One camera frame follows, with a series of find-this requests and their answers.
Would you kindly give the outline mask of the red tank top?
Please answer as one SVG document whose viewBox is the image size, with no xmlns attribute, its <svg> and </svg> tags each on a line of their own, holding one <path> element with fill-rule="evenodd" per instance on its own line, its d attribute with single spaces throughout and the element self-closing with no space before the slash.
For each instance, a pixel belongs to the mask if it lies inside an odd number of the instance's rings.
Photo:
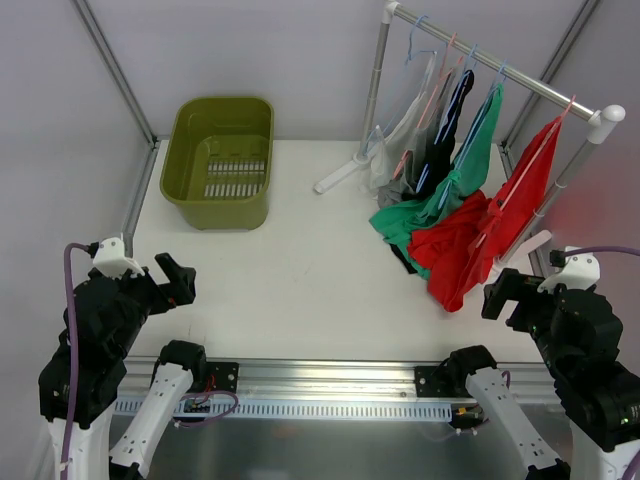
<svg viewBox="0 0 640 480">
<path fill-rule="evenodd" d="M 477 191 L 437 225 L 412 233 L 410 258 L 430 271 L 427 291 L 445 311 L 462 308 L 540 206 L 563 121 L 560 115 L 538 132 L 494 197 Z"/>
</svg>

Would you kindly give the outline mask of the blue hanger of green top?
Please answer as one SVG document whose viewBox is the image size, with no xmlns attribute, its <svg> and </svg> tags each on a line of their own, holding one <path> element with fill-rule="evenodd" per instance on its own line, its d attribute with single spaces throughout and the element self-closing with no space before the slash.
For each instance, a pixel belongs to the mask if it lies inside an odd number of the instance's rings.
<svg viewBox="0 0 640 480">
<path fill-rule="evenodd" d="M 431 142 L 434 152 L 427 158 L 415 187 L 415 198 L 423 203 L 422 216 L 434 220 L 444 217 L 484 184 L 491 140 L 502 108 L 505 68 L 505 64 L 500 65 L 459 150 L 454 151 L 458 117 L 473 72 L 466 71 L 459 81 L 447 111 L 447 123 Z"/>
</svg>

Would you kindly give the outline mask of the green tank top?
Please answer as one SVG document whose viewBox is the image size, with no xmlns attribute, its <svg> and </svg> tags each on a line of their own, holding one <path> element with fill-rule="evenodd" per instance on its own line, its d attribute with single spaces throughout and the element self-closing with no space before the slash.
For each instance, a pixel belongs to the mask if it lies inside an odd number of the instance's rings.
<svg viewBox="0 0 640 480">
<path fill-rule="evenodd" d="M 423 201 L 413 200 L 405 205 L 382 208 L 370 218 L 372 227 L 383 240 L 394 246 L 399 257 L 408 262 L 424 280 L 430 276 L 428 268 L 420 266 L 409 256 L 412 233 L 427 230 L 446 219 L 464 200 L 485 183 L 489 166 L 492 138 L 503 103 L 504 85 L 496 84 L 474 118 L 463 144 L 453 162 L 453 169 Z"/>
</svg>

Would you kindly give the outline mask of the black tank top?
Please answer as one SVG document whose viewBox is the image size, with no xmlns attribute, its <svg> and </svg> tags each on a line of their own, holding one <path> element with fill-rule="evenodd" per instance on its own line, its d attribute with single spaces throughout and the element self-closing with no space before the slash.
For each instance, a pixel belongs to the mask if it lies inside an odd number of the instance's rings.
<svg viewBox="0 0 640 480">
<path fill-rule="evenodd" d="M 465 70 L 447 102 L 437 100 L 425 128 L 419 128 L 401 168 L 401 175 L 378 195 L 380 208 L 413 200 L 427 200 L 451 169 L 455 134 L 464 101 L 475 83 L 475 73 Z"/>
</svg>

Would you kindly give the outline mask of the blue hanger of black top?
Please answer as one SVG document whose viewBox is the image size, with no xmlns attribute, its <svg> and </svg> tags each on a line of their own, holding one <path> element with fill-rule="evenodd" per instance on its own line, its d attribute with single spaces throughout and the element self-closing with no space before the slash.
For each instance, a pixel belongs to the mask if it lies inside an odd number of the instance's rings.
<svg viewBox="0 0 640 480">
<path fill-rule="evenodd" d="M 418 179 L 415 192 L 419 199 L 432 195 L 437 185 L 448 175 L 450 158 L 455 146 L 455 134 L 459 118 L 467 95 L 475 83 L 473 68 L 468 68 L 469 60 L 464 63 L 458 83 L 451 94 L 441 119 L 427 134 L 424 147 L 424 165 Z"/>
</svg>

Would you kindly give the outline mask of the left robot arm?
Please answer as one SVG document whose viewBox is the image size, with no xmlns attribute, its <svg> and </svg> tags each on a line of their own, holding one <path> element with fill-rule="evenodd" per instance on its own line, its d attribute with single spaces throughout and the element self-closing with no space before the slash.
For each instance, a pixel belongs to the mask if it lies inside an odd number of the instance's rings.
<svg viewBox="0 0 640 480">
<path fill-rule="evenodd" d="M 59 479 L 144 479 L 175 408 L 188 391 L 207 382 L 203 346 L 182 340 L 165 345 L 150 389 L 115 446 L 109 432 L 125 360 L 152 315 L 190 305 L 196 271 L 169 254 L 155 260 L 167 277 L 148 271 L 110 278 L 92 269 L 79 284 L 68 280 L 59 345 L 38 379 L 40 413 L 46 419 Z"/>
</svg>

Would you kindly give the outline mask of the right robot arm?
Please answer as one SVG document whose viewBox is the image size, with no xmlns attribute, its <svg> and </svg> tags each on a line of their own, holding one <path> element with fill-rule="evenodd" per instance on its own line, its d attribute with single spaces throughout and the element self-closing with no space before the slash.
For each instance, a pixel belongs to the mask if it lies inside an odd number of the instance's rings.
<svg viewBox="0 0 640 480">
<path fill-rule="evenodd" d="M 472 397 L 501 434 L 501 452 L 516 479 L 636 479 L 639 476 L 639 378 L 617 359 L 623 330 L 605 296 L 506 269 L 484 288 L 481 315 L 527 333 L 554 380 L 570 421 L 572 458 L 564 461 L 541 438 L 506 385 L 488 349 L 452 352 L 436 377 L 447 392 Z"/>
</svg>

